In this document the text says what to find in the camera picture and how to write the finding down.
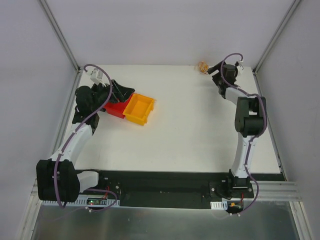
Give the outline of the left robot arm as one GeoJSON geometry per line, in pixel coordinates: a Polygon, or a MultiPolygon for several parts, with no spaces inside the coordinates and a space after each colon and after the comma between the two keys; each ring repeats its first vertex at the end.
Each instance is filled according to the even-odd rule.
{"type": "Polygon", "coordinates": [[[112,80],[111,84],[80,86],[75,90],[75,112],[67,139],[49,159],[36,165],[38,197],[42,201],[75,202],[80,193],[89,189],[99,195],[106,183],[97,171],[75,169],[76,161],[98,128],[98,112],[107,104],[127,102],[134,88],[125,87],[112,80]]]}

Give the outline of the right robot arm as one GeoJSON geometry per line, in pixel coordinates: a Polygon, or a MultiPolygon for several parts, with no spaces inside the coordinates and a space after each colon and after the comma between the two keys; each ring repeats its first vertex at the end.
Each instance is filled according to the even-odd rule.
{"type": "Polygon", "coordinates": [[[267,128],[266,99],[256,93],[249,94],[235,84],[241,69],[238,62],[232,65],[221,61],[207,70],[222,98],[236,106],[234,127],[238,142],[225,184],[226,194],[233,198],[249,187],[254,148],[267,128]]]}

